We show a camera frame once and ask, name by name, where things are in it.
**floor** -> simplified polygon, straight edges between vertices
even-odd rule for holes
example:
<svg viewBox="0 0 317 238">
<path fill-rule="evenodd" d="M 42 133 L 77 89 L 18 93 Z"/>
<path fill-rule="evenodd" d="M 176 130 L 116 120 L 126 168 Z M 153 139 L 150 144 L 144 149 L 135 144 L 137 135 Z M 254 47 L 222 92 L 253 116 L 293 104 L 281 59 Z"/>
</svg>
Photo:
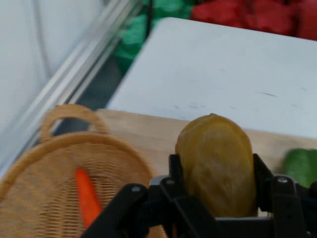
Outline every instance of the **floor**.
<svg viewBox="0 0 317 238">
<path fill-rule="evenodd" d="M 110 57 L 96 77 L 92 80 L 77 104 L 92 110 L 105 108 L 109 99 L 122 80 L 122 75 L 114 58 Z M 77 119 L 65 119 L 56 130 L 55 134 L 64 134 L 74 131 L 87 130 L 88 124 Z"/>
</svg>

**basket handle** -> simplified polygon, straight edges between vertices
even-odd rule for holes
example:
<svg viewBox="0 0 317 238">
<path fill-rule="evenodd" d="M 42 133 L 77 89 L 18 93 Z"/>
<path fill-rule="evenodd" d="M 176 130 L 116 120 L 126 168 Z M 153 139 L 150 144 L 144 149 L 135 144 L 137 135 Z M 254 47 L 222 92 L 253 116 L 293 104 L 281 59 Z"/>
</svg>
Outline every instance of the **basket handle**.
<svg viewBox="0 0 317 238">
<path fill-rule="evenodd" d="M 63 104 L 48 112 L 41 126 L 41 142 L 52 139 L 51 127 L 58 119 L 77 118 L 89 122 L 96 127 L 99 133 L 107 134 L 108 127 L 104 121 L 92 110 L 78 104 Z"/>
</svg>

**wicker basket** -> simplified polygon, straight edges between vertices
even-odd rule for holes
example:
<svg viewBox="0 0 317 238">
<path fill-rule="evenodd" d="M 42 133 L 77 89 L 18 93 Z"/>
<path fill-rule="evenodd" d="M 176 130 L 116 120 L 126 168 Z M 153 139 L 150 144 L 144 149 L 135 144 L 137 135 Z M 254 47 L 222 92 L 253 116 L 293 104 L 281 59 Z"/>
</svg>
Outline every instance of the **wicker basket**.
<svg viewBox="0 0 317 238">
<path fill-rule="evenodd" d="M 54 122 L 78 118 L 97 132 L 51 136 Z M 155 175 L 131 146 L 108 135 L 93 111 L 80 105 L 57 106 L 44 119 L 42 144 L 24 154 L 0 182 L 0 237 L 79 237 L 84 231 L 74 181 L 76 168 L 91 176 L 106 206 L 127 183 L 148 185 Z M 164 236 L 161 229 L 151 237 Z"/>
</svg>

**white wall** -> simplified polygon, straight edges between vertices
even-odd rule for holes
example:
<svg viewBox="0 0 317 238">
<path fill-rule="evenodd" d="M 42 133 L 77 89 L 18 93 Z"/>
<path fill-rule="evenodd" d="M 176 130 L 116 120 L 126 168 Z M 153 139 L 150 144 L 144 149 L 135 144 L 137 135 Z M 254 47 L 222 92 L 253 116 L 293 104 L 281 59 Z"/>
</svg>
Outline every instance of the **white wall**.
<svg viewBox="0 0 317 238">
<path fill-rule="evenodd" d="M 53 75 L 103 9 L 102 0 L 40 0 L 44 47 Z"/>
<path fill-rule="evenodd" d="M 30 106 L 105 2 L 0 0 L 0 135 Z"/>
<path fill-rule="evenodd" d="M 22 1 L 0 1 L 0 133 L 43 87 Z"/>
</svg>

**red object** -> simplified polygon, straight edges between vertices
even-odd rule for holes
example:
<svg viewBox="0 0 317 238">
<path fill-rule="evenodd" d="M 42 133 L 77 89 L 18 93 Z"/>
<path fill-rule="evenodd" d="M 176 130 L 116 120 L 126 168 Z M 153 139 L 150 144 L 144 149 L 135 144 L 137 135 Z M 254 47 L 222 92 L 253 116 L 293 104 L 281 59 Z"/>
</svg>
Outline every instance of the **red object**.
<svg viewBox="0 0 317 238">
<path fill-rule="evenodd" d="M 304 0 L 301 4 L 298 37 L 317 41 L 316 0 Z"/>
<path fill-rule="evenodd" d="M 299 5 L 294 2 L 301 1 L 285 5 L 282 0 L 214 0 L 193 7 L 191 19 L 294 36 Z"/>
<path fill-rule="evenodd" d="M 254 2 L 257 30 L 286 36 L 295 35 L 293 6 L 280 4 L 272 0 Z"/>
<path fill-rule="evenodd" d="M 236 0 L 215 0 L 193 7 L 191 19 L 196 21 L 246 28 L 242 21 L 243 6 Z"/>
<path fill-rule="evenodd" d="M 88 228 L 101 213 L 102 206 L 98 201 L 94 185 L 86 171 L 76 169 L 75 178 L 82 220 L 85 228 Z"/>
</svg>

